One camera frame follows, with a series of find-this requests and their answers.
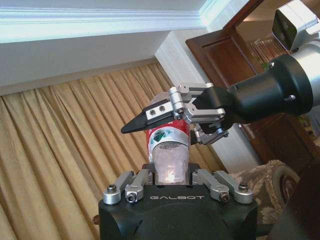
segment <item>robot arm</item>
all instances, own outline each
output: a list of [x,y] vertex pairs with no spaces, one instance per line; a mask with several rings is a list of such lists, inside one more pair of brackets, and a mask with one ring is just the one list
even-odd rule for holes
[[[168,99],[144,108],[121,132],[184,119],[196,124],[196,142],[211,144],[227,137],[233,123],[307,113],[320,104],[319,30],[319,19],[301,1],[287,3],[277,10],[272,31],[293,54],[273,59],[267,71],[228,89],[211,83],[172,87]],[[154,166],[145,164],[106,189],[99,203],[102,240],[256,239],[257,204],[247,185],[195,163],[187,171],[190,185],[155,185],[153,174]]]

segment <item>silver metal bracket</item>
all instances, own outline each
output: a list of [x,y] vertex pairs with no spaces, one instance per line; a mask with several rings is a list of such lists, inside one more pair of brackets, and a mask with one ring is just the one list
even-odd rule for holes
[[219,202],[229,201],[229,188],[218,182],[206,169],[196,169],[192,173],[192,184],[204,184],[210,190],[210,196]]
[[144,185],[152,185],[153,176],[148,169],[141,169],[133,182],[125,187],[125,199],[134,204],[144,197]]
[[212,83],[183,83],[177,87],[171,87],[168,91],[169,102],[154,107],[145,112],[149,122],[172,113],[177,120],[184,119],[188,124],[215,124],[220,123],[226,114],[223,108],[197,109],[191,103],[193,98],[198,97],[207,88],[213,87]]
[[218,128],[214,133],[212,134],[206,134],[201,129],[201,127],[197,124],[196,127],[193,129],[196,140],[199,144],[203,145],[209,145],[213,144],[219,139],[223,137],[227,137],[229,132],[227,130],[223,130],[221,127]]
[[131,184],[135,174],[133,171],[122,173],[114,184],[111,184],[103,193],[103,202],[108,205],[117,204],[121,201],[121,193],[126,185]]
[[241,204],[250,204],[253,201],[253,192],[247,187],[242,187],[225,171],[216,171],[214,177],[222,184],[228,186],[234,200]]

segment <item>curtain pleat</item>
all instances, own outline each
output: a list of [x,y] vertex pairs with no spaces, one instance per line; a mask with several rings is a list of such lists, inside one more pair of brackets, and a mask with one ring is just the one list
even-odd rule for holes
[[[154,63],[0,97],[1,239],[99,239],[102,192],[148,161],[145,133],[120,129],[171,86]],[[207,146],[190,161],[223,168]]]

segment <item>plastic bottle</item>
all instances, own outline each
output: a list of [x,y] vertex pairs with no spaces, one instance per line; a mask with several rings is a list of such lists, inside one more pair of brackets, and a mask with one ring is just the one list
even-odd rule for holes
[[[151,104],[168,98],[158,94]],[[146,131],[149,161],[155,166],[156,185],[188,185],[190,128],[184,120],[174,120]]]

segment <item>black bolt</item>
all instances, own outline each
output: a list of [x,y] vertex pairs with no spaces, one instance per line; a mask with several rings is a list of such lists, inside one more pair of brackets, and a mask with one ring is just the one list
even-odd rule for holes
[[99,215],[95,215],[93,218],[92,218],[92,223],[94,225],[99,225],[100,224],[100,216]]
[[126,201],[130,204],[134,204],[136,202],[137,196],[133,193],[130,193],[126,196]]
[[294,100],[296,100],[296,96],[295,95],[289,95],[288,97],[286,97],[284,99],[286,102],[292,102]]
[[229,194],[227,193],[227,192],[221,192],[220,194],[219,194],[219,199],[220,199],[220,201],[221,202],[223,202],[223,203],[226,203],[226,202],[228,202],[229,201]]
[[117,191],[117,186],[115,184],[110,184],[106,189],[106,192],[108,194],[115,193],[116,191]]
[[240,183],[238,188],[239,188],[239,191],[241,191],[241,192],[248,192],[249,191],[249,187],[245,183]]

